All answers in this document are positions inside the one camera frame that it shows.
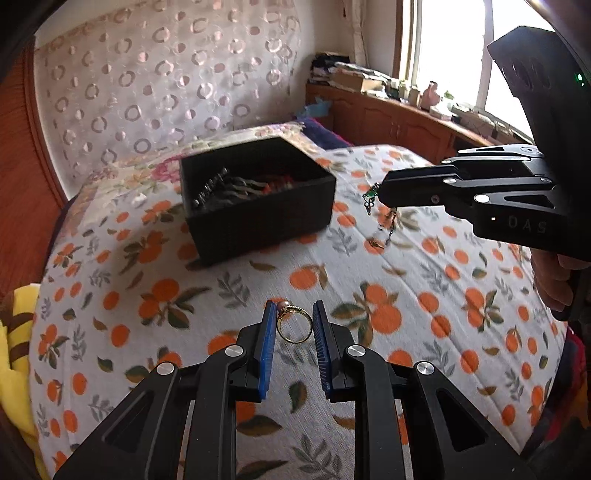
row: black box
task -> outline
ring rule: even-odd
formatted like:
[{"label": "black box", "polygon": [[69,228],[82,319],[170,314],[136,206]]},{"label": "black box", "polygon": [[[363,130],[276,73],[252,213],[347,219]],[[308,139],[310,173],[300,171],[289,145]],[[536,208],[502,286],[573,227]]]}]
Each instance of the black box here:
[{"label": "black box", "polygon": [[[290,190],[208,211],[194,199],[220,173],[252,179],[289,175]],[[282,138],[267,138],[192,155],[181,160],[181,187],[187,224],[203,265],[317,232],[330,223],[336,179]]]}]

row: bedsheet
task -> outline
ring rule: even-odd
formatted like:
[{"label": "bedsheet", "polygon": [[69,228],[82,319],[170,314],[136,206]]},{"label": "bedsheet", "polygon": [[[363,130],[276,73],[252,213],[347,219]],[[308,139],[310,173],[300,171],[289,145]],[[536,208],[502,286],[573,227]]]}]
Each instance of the bedsheet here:
[{"label": "bedsheet", "polygon": [[[81,191],[50,258],[33,330],[32,404],[52,474],[155,365],[204,361],[260,321],[268,299],[306,309],[321,299],[331,321],[389,361],[431,361],[523,448],[566,334],[534,291],[527,249],[477,238],[441,207],[401,209],[392,244],[373,247],[368,239],[387,209],[376,205],[368,216],[362,193],[391,169],[428,162],[387,145],[325,152],[300,130],[252,129],[137,157]],[[335,174],[332,222],[203,269],[175,157],[270,135]],[[237,417],[239,478],[353,478],[353,407],[325,401],[313,339],[294,346],[278,338],[267,401],[240,403]]]}]

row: floral fabric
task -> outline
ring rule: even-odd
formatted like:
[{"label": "floral fabric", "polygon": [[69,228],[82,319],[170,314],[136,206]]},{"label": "floral fabric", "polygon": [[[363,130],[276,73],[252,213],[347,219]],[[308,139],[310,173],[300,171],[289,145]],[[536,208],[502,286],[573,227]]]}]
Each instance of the floral fabric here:
[{"label": "floral fabric", "polygon": [[[332,322],[389,361],[431,361],[523,448],[566,332],[533,289],[528,252],[475,237],[441,207],[401,209],[393,242],[372,246],[387,209],[377,204],[368,216],[362,193],[389,170],[427,162],[385,145],[324,152],[298,129],[253,129],[214,146],[258,134],[302,148],[337,177],[330,226],[207,269],[196,261],[170,158],[190,151],[116,164],[84,188],[48,265],[33,330],[31,395],[52,474],[155,365],[203,362],[259,322],[269,299],[307,310],[323,300]],[[239,478],[353,478],[353,428],[352,405],[324,399],[313,339],[278,338],[268,399],[238,405]]]}]

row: finger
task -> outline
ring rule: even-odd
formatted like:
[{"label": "finger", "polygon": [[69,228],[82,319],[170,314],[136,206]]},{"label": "finger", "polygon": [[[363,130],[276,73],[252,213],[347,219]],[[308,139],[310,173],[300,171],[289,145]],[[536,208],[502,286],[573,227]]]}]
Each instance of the finger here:
[{"label": "finger", "polygon": [[536,272],[540,275],[560,281],[567,281],[570,278],[570,269],[560,265],[556,254],[533,248],[531,259],[532,263],[535,263]]},{"label": "finger", "polygon": [[558,255],[558,263],[567,270],[583,270],[587,267],[591,267],[591,263],[577,260],[576,258],[565,257],[564,255]]},{"label": "finger", "polygon": [[543,290],[554,300],[559,301],[563,305],[572,304],[573,291],[570,289],[569,284],[544,275],[536,275],[535,279]]},{"label": "finger", "polygon": [[560,303],[558,300],[554,300],[550,295],[546,293],[546,291],[542,288],[540,283],[537,279],[534,280],[535,287],[538,290],[538,295],[540,296],[540,300],[546,305],[550,310],[554,310],[556,312],[562,312],[564,310],[565,305]]}]

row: gold ring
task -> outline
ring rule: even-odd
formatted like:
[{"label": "gold ring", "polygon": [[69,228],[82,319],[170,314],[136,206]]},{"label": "gold ring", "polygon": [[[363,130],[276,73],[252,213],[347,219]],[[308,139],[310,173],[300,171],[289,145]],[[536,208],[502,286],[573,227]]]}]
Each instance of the gold ring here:
[{"label": "gold ring", "polygon": [[[303,340],[291,340],[291,339],[287,338],[285,335],[283,335],[283,332],[281,331],[281,322],[283,322],[283,320],[285,320],[285,317],[288,313],[299,313],[300,315],[306,317],[306,319],[308,320],[308,323],[310,324],[310,331],[308,332],[308,335],[306,335],[306,337]],[[283,338],[286,342],[292,343],[294,345],[298,345],[299,343],[304,343],[308,338],[310,338],[310,335],[312,335],[312,331],[313,331],[312,317],[304,309],[296,307],[295,305],[286,305],[285,307],[283,307],[279,311],[279,315],[277,316],[277,333],[279,333],[279,336],[281,338]]]}]

